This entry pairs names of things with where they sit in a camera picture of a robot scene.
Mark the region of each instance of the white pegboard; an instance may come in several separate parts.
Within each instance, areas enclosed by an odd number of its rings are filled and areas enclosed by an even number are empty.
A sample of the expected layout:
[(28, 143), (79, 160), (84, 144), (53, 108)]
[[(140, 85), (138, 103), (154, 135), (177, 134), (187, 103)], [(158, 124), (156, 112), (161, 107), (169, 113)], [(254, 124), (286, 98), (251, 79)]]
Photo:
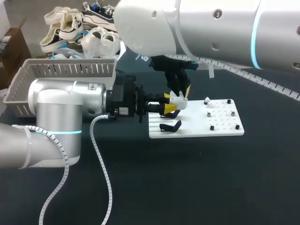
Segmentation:
[[(162, 132), (159, 128), (161, 123), (174, 126), (179, 120), (182, 125), (176, 133)], [(204, 100), (189, 101), (187, 108), (181, 110), (175, 119), (161, 118), (157, 113), (149, 113), (150, 138), (238, 136), (243, 134), (244, 127), (232, 99), (230, 104), (227, 103), (227, 99), (211, 100), (207, 105), (204, 104)]]

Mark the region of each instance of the gray plastic basket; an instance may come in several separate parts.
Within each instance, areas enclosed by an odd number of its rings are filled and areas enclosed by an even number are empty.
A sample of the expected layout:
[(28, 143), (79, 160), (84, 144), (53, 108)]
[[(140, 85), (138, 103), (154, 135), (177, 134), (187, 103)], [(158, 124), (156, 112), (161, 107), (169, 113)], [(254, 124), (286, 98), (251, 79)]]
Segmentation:
[(28, 106), (28, 90), (35, 79), (102, 82), (109, 89), (116, 77), (116, 62), (115, 59), (26, 60), (12, 80), (3, 102), (18, 117), (35, 117)]

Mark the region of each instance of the sneaker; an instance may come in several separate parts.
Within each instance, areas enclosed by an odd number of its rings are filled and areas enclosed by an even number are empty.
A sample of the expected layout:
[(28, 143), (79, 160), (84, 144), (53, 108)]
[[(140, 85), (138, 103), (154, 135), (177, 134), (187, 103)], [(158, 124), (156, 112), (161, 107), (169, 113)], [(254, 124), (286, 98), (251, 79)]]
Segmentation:
[(82, 4), (83, 12), (83, 24), (93, 27), (104, 27), (108, 30), (117, 31), (113, 21), (114, 10), (110, 7), (96, 7), (88, 5), (87, 2)]
[(107, 32), (102, 39), (103, 46), (106, 47), (107, 55), (115, 55), (120, 51), (120, 36), (114, 32)]
[(76, 8), (70, 9), (69, 7), (55, 7), (54, 10), (44, 16), (45, 22), (48, 25), (59, 23), (61, 19), (69, 13), (79, 13), (79, 11)]
[(50, 53), (54, 50), (60, 48), (65, 45), (66, 40), (62, 40), (59, 37), (60, 29), (56, 27), (50, 27), (47, 36), (39, 43), (44, 53)]
[(103, 8), (111, 8), (112, 10), (115, 10), (115, 6), (111, 6), (111, 5), (105, 5), (104, 0), (97, 0), (96, 5), (99, 7), (103, 7)]
[(83, 31), (82, 13), (70, 13), (60, 22), (60, 38), (70, 40)]
[(91, 37), (96, 37), (100, 41), (103, 40), (103, 37), (106, 35), (107, 30), (105, 30), (103, 27), (96, 27), (92, 29), (89, 33), (88, 36), (82, 39), (81, 45), (83, 48), (88, 49), (90, 45), (90, 39)]

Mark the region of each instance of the floor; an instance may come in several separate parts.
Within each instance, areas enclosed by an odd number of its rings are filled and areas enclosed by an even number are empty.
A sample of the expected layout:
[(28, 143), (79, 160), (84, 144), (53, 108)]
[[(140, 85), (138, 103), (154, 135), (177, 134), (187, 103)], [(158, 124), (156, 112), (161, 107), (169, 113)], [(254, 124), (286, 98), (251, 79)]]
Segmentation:
[[(67, 6), (81, 10), (84, 0), (6, 0), (5, 8), (11, 27), (18, 27), (28, 15), (22, 31), (33, 58), (43, 55), (39, 42), (46, 36), (49, 26), (45, 24), (44, 15), (56, 6)], [(115, 6), (119, 0), (106, 0)]]

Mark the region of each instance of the white cable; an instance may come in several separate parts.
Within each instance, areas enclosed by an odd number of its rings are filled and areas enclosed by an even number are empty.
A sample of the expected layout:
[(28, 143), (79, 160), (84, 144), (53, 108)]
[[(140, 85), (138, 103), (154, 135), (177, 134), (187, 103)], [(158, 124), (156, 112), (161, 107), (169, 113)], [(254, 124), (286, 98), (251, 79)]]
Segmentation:
[(39, 127), (35, 127), (35, 126), (26, 126), (29, 130), (34, 130), (34, 131), (38, 131), (44, 135), (46, 135), (49, 139), (51, 139), (56, 146), (58, 147), (58, 149), (61, 152), (61, 155), (64, 159), (64, 163), (65, 163), (65, 171), (64, 171), (64, 175), (60, 181), (60, 183), (58, 184), (58, 186), (55, 188), (55, 190), (49, 195), (49, 197), (47, 198), (47, 200), (45, 201), (41, 213), (39, 215), (39, 225), (43, 225), (43, 220), (44, 220), (44, 215), (47, 209), (47, 206), (49, 205), (50, 201), (53, 199), (53, 197), (58, 193), (58, 191), (61, 189), (61, 187), (64, 185), (64, 183), (66, 182), (66, 179), (68, 177), (69, 174), (69, 161), (68, 161), (68, 156), (67, 153), (64, 149), (64, 147), (61, 145), (61, 143), (59, 142), (59, 140), (56, 139), (56, 137), (54, 135), (52, 135), (50, 132), (39, 128)]
[(108, 218), (109, 218), (109, 215), (111, 214), (111, 211), (112, 211), (112, 205), (113, 205), (112, 186), (111, 186), (111, 183), (110, 183), (110, 181), (109, 181), (108, 174), (107, 174), (107, 171), (106, 171), (104, 162), (103, 162), (103, 160), (102, 160), (101, 154), (100, 154), (100, 152), (99, 152), (97, 143), (96, 143), (96, 141), (95, 141), (95, 138), (94, 138), (94, 132), (93, 132), (95, 123), (96, 123), (98, 120), (103, 120), (103, 119), (108, 119), (108, 115), (97, 116), (95, 119), (93, 119), (92, 123), (90, 124), (90, 138), (91, 138), (91, 140), (92, 140), (92, 142), (93, 142), (95, 151), (96, 151), (96, 153), (97, 153), (97, 156), (98, 156), (98, 158), (99, 158), (100, 164), (101, 164), (101, 166), (102, 166), (102, 170), (103, 170), (103, 173), (104, 173), (104, 176), (105, 176), (105, 179), (106, 179), (106, 183), (107, 183), (108, 197), (109, 197), (109, 198), (108, 198), (108, 208), (107, 208), (107, 212), (106, 212), (105, 218), (104, 218), (104, 220), (103, 220), (103, 222), (102, 222), (101, 225), (105, 225), (105, 224), (107, 223), (107, 220), (108, 220)]

